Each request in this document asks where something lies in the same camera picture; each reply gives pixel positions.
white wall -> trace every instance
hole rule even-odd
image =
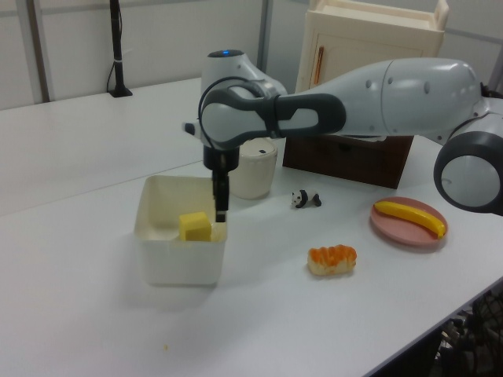
[[[51,100],[105,92],[113,62],[108,4],[108,0],[39,0]],[[124,78],[130,89],[198,77],[204,57],[219,49],[242,49],[251,61],[257,60],[262,0],[120,0],[120,4]]]
[[[0,1],[0,110],[41,101],[24,10],[16,0]]]
[[[433,12],[437,0],[372,0],[373,4]],[[447,0],[450,15],[441,57],[470,63],[486,84],[496,85],[503,65],[501,0]],[[266,73],[295,90],[309,0],[273,0],[270,7]]]

toy banana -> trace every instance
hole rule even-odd
[[[432,214],[423,210],[388,201],[374,203],[374,207],[382,214],[389,214],[396,218],[402,218],[403,220],[411,221],[424,226],[426,229],[430,229],[437,235],[439,240],[446,234],[445,224]]]

toy panda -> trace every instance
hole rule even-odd
[[[297,192],[292,192],[292,204],[296,208],[302,208],[310,200],[313,201],[316,207],[321,206],[320,196],[314,190],[300,190]]]

yellow sponge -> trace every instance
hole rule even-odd
[[[204,212],[181,214],[180,238],[184,241],[211,241],[211,223]]]

pink plate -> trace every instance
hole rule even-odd
[[[447,227],[447,221],[442,216],[442,214],[440,214],[435,208],[432,208],[427,204],[420,202],[419,200],[404,198],[401,196],[383,198],[379,201],[382,200],[405,204],[407,206],[415,207],[417,209],[428,212],[429,214],[432,214],[433,216],[441,220],[446,225],[446,234],[449,230],[449,228]],[[415,224],[411,221],[403,220],[401,218],[395,218],[387,214],[381,214],[376,210],[376,208],[374,208],[374,206],[372,206],[372,210],[370,210],[370,220],[382,233],[400,243],[407,243],[414,246],[427,246],[440,241],[437,238],[437,235],[429,229],[426,229],[425,227]]]

